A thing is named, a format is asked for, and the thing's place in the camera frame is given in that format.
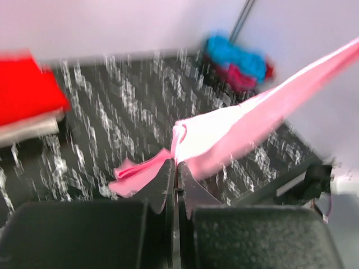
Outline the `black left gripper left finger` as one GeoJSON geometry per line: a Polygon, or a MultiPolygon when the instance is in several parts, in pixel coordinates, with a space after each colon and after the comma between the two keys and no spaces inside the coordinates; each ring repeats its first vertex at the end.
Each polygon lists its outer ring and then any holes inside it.
{"type": "Polygon", "coordinates": [[[175,165],[129,199],[33,202],[1,236],[2,268],[172,268],[175,165]]]}

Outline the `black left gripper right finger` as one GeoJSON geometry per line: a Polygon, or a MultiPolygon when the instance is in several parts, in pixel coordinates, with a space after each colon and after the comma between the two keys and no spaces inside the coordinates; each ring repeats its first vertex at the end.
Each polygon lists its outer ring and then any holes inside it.
{"type": "Polygon", "coordinates": [[[343,268],[324,220],[301,206],[227,207],[178,166],[182,268],[343,268]]]}

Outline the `pink t shirt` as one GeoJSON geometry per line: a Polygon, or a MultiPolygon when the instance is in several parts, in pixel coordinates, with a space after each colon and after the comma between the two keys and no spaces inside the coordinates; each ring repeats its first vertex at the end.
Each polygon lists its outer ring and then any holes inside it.
{"type": "Polygon", "coordinates": [[[279,86],[238,105],[179,120],[170,150],[135,164],[126,160],[109,183],[111,192],[127,198],[150,183],[165,161],[186,163],[196,180],[205,179],[254,149],[326,82],[358,60],[358,39],[316,60],[279,86]]]}

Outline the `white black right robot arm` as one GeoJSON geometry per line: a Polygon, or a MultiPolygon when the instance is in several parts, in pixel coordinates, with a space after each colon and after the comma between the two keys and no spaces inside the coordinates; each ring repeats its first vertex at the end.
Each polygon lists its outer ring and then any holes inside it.
{"type": "Polygon", "coordinates": [[[341,163],[310,165],[303,182],[322,192],[358,196],[358,168],[348,168],[341,163]]]}

